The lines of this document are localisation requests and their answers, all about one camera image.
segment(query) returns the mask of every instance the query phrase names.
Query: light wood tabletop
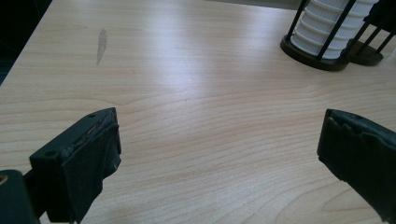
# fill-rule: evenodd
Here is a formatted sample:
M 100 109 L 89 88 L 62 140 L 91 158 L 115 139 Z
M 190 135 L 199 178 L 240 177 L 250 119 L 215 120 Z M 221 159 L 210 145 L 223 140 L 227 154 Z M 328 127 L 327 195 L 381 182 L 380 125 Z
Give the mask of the light wood tabletop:
M 320 71 L 279 47 L 294 15 L 53 0 L 0 87 L 0 169 L 26 173 L 49 140 L 115 106 L 122 163 L 83 223 L 381 223 L 317 147 L 326 108 L 396 130 L 396 42 L 378 66 Z

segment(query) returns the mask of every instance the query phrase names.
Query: circular base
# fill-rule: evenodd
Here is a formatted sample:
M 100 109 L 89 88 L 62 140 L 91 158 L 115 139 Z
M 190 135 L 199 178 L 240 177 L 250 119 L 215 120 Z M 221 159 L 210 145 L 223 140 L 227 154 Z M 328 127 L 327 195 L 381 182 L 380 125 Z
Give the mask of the circular base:
M 341 71 L 349 64 L 349 60 L 343 56 L 334 60 L 317 60 L 315 56 L 302 52 L 301 50 L 294 47 L 291 42 L 286 39 L 286 36 L 283 36 L 282 41 L 280 42 L 280 47 L 292 59 L 320 70 Z
M 379 64 L 379 62 L 384 59 L 384 56 L 381 53 L 377 53 L 376 49 L 373 49 L 370 46 L 367 46 L 367 48 L 360 54 L 357 55 L 356 53 L 358 50 L 361 48 L 363 43 L 358 41 L 350 50 L 350 53 L 347 55 L 348 59 L 352 63 L 357 63 L 361 65 L 367 65 L 367 66 L 375 66 Z

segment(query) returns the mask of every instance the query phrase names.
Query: stack of cups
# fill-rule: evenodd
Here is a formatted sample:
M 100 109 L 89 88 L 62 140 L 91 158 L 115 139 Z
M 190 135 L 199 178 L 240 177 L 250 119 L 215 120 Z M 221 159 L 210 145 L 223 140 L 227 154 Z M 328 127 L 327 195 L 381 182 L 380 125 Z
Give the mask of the stack of cups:
M 337 59 L 379 0 L 357 0 L 325 51 L 323 59 Z M 349 0 L 311 0 L 291 37 L 291 44 L 317 56 Z

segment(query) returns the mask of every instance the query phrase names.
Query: gray smudge on table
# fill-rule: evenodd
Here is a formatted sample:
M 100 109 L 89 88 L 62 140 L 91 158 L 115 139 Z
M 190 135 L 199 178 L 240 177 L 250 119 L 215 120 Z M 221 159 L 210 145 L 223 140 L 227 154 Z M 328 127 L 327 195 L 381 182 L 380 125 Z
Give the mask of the gray smudge on table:
M 107 43 L 106 30 L 102 29 L 102 32 L 99 34 L 98 55 L 97 55 L 96 65 L 99 64 L 100 60 L 102 59 L 103 53 L 105 53 L 106 43 Z

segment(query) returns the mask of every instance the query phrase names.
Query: table surface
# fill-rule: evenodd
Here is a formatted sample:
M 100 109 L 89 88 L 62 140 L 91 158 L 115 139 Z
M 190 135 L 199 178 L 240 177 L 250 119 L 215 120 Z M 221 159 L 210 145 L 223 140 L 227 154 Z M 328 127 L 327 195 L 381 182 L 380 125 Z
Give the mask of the table surface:
M 294 15 L 54 0 L 0 88 L 0 168 L 27 172 L 50 139 L 115 106 L 122 163 L 84 223 L 381 223 L 317 147 L 326 108 L 396 130 L 395 42 L 379 66 L 320 71 L 279 47 Z

